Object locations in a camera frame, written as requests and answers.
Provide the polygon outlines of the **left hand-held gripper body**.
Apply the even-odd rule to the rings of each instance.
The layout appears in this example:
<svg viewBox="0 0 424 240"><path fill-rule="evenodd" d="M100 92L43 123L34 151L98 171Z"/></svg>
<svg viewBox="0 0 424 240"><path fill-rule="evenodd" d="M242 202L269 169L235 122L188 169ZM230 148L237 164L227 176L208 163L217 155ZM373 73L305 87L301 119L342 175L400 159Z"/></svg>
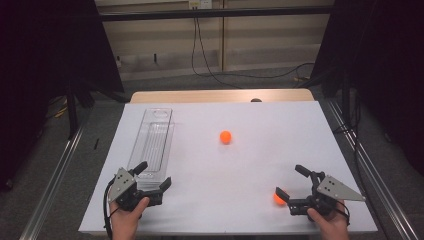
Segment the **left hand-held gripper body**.
<svg viewBox="0 0 424 240"><path fill-rule="evenodd" d="M135 179L137 175L132 176L129 171L120 168L115 174L109 191L108 202L115 201L124 211L133 211L144 197L150 199L149 207L161 205L164 192L160 192L159 188L149 191L138 190Z"/></svg>

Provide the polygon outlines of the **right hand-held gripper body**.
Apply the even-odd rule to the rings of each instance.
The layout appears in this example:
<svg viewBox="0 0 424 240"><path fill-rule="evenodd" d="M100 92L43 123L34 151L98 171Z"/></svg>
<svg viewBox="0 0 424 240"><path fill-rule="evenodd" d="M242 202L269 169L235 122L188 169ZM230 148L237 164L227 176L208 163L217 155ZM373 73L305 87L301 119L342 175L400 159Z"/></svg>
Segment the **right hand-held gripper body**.
<svg viewBox="0 0 424 240"><path fill-rule="evenodd" d="M311 171L311 194L304 199L289 199L291 215L306 215L309 208L321 215L329 215L336 210L339 200L362 201L366 198L336 178L324 172Z"/></svg>

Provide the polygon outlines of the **clear plastic container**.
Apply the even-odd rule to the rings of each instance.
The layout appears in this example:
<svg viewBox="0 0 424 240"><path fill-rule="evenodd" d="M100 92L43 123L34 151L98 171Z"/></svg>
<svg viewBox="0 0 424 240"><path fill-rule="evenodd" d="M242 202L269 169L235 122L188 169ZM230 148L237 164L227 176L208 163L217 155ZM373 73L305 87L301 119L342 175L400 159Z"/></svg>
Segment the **clear plastic container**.
<svg viewBox="0 0 424 240"><path fill-rule="evenodd" d="M147 162L148 167L135 175L139 190L153 190L166 179L174 131L172 115L171 108L149 108L144 111L128 163L128 169L134 169L141 162Z"/></svg>

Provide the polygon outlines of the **person's left hand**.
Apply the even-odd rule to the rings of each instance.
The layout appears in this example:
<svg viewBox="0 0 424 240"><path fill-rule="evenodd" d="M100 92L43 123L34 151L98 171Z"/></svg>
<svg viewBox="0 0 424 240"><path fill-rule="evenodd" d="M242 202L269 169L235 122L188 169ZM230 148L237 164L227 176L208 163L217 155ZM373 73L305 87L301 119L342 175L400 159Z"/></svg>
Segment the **person's left hand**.
<svg viewBox="0 0 424 240"><path fill-rule="evenodd" d="M138 222L144 210L147 208L150 199L144 197L133 211L124 211L113 201L109 208L112 213L112 240L135 240Z"/></svg>

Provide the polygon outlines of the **person's right hand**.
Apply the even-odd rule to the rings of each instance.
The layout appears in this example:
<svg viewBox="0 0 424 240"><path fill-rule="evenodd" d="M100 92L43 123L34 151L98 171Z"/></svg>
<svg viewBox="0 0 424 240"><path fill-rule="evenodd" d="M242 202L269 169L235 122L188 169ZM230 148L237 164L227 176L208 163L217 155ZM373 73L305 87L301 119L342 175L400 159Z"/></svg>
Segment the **person's right hand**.
<svg viewBox="0 0 424 240"><path fill-rule="evenodd" d="M336 211L323 217L315 209L307 210L308 216L320 229L322 240L350 240L348 234L347 218L344 216L344 202L337 203Z"/></svg>

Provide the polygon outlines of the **white table mat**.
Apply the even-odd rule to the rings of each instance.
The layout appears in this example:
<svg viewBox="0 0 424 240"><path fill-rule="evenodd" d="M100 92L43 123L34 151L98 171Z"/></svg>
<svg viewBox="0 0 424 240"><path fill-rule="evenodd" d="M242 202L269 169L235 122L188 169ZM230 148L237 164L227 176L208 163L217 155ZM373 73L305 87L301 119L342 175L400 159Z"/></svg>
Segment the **white table mat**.
<svg viewBox="0 0 424 240"><path fill-rule="evenodd" d="M141 235L314 234L304 216L277 205L311 192L296 165L357 186L316 101L173 104L173 139L160 206L148 208ZM228 130L229 144L219 135Z"/></svg>

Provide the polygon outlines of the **black metal stand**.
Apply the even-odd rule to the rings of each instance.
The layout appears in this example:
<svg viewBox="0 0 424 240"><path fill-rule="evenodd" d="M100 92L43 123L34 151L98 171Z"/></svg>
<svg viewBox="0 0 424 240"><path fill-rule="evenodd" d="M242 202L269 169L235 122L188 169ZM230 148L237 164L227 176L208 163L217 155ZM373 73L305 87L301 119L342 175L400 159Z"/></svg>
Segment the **black metal stand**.
<svg viewBox="0 0 424 240"><path fill-rule="evenodd" d="M299 88L308 89L317 85L321 86L324 98L335 98L337 93L341 94L339 107L341 108L342 123L335 129L335 132L342 133L353 130L358 121L352 119L353 108L351 107L351 88L348 75L340 68L330 67L321 73L312 74L308 80L299 85Z"/></svg>
<svg viewBox="0 0 424 240"><path fill-rule="evenodd" d="M76 100L79 101L83 108L92 108L95 100L91 95L91 91L99 92L100 94L119 103L128 103L130 101L128 97L121 96L114 91L100 87L98 84L88 81L69 81L66 87L66 100L69 117L69 139L72 139L79 129Z"/></svg>

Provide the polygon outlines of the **wooden table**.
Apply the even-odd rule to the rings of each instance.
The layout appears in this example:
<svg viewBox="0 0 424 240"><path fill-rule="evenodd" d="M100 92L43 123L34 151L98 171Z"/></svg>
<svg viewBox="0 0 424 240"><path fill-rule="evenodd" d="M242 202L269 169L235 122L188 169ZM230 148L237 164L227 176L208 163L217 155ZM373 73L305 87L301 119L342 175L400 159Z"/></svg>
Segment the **wooden table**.
<svg viewBox="0 0 424 240"><path fill-rule="evenodd" d="M283 102L314 101L308 89L236 89L139 91L130 102L136 103L211 103L211 102Z"/></svg>

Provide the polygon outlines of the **black curtain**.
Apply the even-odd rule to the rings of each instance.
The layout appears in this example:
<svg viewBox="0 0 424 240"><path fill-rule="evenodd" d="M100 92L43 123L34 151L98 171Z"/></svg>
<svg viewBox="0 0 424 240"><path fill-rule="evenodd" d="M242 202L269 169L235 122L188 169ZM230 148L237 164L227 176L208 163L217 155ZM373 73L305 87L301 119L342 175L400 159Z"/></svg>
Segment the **black curtain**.
<svg viewBox="0 0 424 240"><path fill-rule="evenodd" d="M46 121L49 101L123 92L95 0L0 0L0 191Z"/></svg>
<svg viewBox="0 0 424 240"><path fill-rule="evenodd" d="M424 0L334 0L313 77L343 80L424 176Z"/></svg>

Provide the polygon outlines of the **black horizontal bar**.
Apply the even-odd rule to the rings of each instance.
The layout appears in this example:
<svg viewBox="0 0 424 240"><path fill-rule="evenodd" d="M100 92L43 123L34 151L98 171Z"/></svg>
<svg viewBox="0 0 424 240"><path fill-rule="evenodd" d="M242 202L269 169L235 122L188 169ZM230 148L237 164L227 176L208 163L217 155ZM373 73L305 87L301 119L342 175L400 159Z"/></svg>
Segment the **black horizontal bar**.
<svg viewBox="0 0 424 240"><path fill-rule="evenodd" d="M155 11L155 12L102 13L99 15L99 18L103 22L143 21L143 20L278 16L278 15L313 15L313 14L330 14L334 10L335 10L335 7L333 6L173 10L173 11Z"/></svg>

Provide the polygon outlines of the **metal floor rail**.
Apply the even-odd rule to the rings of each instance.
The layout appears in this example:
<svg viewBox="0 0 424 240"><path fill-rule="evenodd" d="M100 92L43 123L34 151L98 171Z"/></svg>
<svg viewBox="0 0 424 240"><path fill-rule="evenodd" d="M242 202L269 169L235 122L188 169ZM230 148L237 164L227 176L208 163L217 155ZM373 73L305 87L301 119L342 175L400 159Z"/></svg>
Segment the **metal floor rail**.
<svg viewBox="0 0 424 240"><path fill-rule="evenodd" d="M341 108L339 107L339 104L335 100L328 100L327 104L339 127L342 123ZM359 168L362 168L362 172L367 176L370 184L373 186L374 191L379 197L379 200L384 206L397 232L400 234L401 239L419 240L419 235L414 229L411 221L393 194L390 192L387 185L384 183L380 173L372 162L372 159L368 155L363 144L360 142L359 134L355 131L355 129L342 133L354 152L355 163L358 165L358 173L361 173Z"/></svg>
<svg viewBox="0 0 424 240"><path fill-rule="evenodd" d="M84 129L85 123L82 123L77 128L74 135L68 140L59 162L19 240L37 240L50 208L55 200L59 187L61 186L61 182L63 181L67 168L79 145Z"/></svg>

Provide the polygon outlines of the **white wall socket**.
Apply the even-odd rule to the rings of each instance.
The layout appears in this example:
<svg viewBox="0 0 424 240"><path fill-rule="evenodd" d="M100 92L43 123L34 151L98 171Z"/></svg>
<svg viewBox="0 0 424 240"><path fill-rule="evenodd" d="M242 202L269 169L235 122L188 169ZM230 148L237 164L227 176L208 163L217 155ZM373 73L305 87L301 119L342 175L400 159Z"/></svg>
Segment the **white wall socket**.
<svg viewBox="0 0 424 240"><path fill-rule="evenodd" d="M212 0L189 0L190 10L208 10L212 8Z"/></svg>

